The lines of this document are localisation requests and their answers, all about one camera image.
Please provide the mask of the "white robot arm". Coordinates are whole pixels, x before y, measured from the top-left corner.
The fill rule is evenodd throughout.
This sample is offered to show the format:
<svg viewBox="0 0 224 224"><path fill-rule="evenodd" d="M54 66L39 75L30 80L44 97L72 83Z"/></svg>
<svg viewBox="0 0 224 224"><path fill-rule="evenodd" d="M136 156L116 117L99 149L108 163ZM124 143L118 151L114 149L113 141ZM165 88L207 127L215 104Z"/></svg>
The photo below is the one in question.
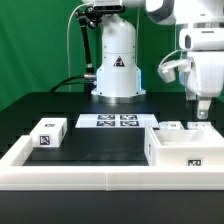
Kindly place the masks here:
<svg viewBox="0 0 224 224"><path fill-rule="evenodd" d="M208 117L211 99L224 87L224 0L82 0L92 25L102 24L102 64L93 96L100 101L127 102L143 95L141 72L135 62L135 28L119 15L127 8L143 8L149 19L174 25L178 60L163 60L159 76L176 79L186 98L197 102L197 117Z"/></svg>

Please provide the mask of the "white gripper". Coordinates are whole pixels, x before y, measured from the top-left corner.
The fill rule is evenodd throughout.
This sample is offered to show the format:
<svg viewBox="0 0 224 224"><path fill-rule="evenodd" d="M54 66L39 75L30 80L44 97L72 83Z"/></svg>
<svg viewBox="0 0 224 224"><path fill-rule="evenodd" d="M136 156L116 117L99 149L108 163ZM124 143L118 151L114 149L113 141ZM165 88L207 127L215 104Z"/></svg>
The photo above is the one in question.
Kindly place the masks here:
<svg viewBox="0 0 224 224"><path fill-rule="evenodd" d="M197 98L197 118L208 118L211 99L224 86L224 28L185 28L179 33L179 46L187 52L190 73L187 88Z"/></svg>

